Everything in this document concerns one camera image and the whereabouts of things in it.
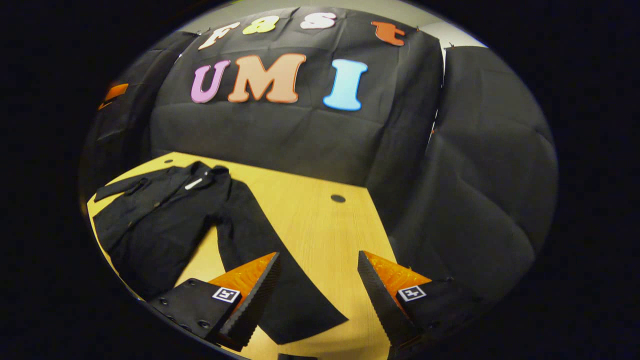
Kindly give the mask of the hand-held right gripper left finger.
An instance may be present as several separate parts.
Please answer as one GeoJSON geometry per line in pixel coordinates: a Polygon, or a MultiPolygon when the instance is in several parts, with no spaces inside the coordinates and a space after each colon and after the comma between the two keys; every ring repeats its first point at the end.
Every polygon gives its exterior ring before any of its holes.
{"type": "Polygon", "coordinates": [[[195,337],[241,351],[262,319],[281,268],[274,251],[210,281],[188,278],[149,304],[195,337]]]}

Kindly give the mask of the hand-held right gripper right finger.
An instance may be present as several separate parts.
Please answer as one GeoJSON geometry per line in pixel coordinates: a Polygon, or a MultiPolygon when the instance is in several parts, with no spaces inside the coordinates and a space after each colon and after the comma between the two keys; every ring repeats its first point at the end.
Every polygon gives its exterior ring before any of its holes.
{"type": "Polygon", "coordinates": [[[358,274],[391,351],[432,346],[493,305],[450,276],[428,278],[370,251],[359,251],[358,274]]]}

